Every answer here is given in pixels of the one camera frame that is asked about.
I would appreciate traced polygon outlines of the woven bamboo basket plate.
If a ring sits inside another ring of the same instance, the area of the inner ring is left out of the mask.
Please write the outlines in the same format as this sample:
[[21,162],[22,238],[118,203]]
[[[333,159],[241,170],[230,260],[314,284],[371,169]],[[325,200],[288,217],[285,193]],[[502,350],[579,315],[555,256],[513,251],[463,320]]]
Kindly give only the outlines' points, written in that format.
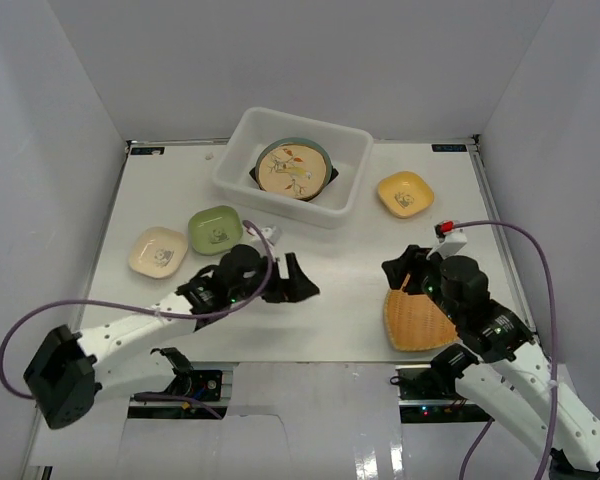
[[445,347],[458,337],[454,325],[424,294],[404,291],[410,276],[386,295],[383,318],[390,345],[399,352],[422,352]]

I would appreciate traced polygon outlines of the black square amber plate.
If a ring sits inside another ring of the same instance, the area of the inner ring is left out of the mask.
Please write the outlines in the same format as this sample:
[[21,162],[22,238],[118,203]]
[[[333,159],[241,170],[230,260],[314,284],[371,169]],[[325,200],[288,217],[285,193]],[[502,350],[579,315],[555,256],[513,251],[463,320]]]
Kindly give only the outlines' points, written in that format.
[[[260,185],[255,167],[253,167],[249,171],[249,176],[257,185]],[[338,176],[339,176],[339,171],[335,167],[333,167],[331,170],[331,174],[330,174],[328,180],[326,181],[326,183],[324,184],[323,188],[325,188],[327,185],[331,184]]]

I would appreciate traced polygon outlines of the cream panda dish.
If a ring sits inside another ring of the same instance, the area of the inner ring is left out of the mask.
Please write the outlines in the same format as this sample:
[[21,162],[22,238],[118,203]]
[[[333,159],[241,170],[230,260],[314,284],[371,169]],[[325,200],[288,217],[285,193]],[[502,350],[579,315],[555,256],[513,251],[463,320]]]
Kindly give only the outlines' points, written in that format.
[[166,279],[176,273],[187,251],[188,243],[184,234],[164,227],[151,227],[134,243],[128,266],[140,275]]

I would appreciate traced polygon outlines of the right arm base board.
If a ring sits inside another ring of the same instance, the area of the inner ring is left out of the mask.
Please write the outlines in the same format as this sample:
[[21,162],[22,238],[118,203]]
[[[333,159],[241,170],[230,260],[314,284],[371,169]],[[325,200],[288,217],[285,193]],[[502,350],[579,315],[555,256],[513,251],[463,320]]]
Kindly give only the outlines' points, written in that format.
[[490,416],[475,403],[440,384],[429,364],[403,365],[389,383],[397,388],[403,425],[484,423]]

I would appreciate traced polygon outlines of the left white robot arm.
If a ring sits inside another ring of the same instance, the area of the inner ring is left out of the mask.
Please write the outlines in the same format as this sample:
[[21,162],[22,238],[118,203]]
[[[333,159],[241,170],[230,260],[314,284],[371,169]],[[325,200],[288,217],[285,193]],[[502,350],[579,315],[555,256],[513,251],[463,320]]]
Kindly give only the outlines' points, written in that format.
[[54,328],[23,378],[51,430],[77,422],[96,402],[110,398],[179,399],[190,390],[191,367],[164,342],[196,333],[255,299],[298,303],[319,292],[295,254],[276,259],[238,245],[145,313],[78,332]]

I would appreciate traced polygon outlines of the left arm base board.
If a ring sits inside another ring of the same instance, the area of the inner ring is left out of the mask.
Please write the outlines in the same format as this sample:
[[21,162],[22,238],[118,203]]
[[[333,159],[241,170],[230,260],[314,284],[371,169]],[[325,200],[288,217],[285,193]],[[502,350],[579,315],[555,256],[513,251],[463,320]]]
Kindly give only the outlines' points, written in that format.
[[231,382],[219,369],[194,369],[177,375],[156,395],[166,400],[132,401],[127,417],[144,420],[221,420],[231,396]]

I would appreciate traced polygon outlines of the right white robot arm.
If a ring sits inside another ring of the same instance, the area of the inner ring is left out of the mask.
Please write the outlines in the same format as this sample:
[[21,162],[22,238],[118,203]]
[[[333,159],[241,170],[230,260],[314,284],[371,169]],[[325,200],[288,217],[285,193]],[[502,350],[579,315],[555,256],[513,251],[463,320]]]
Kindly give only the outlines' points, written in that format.
[[477,404],[537,458],[552,479],[600,479],[600,420],[551,363],[531,331],[491,298],[488,278],[469,257],[409,246],[383,262],[390,288],[423,295],[454,325],[460,339],[431,361],[441,397]]

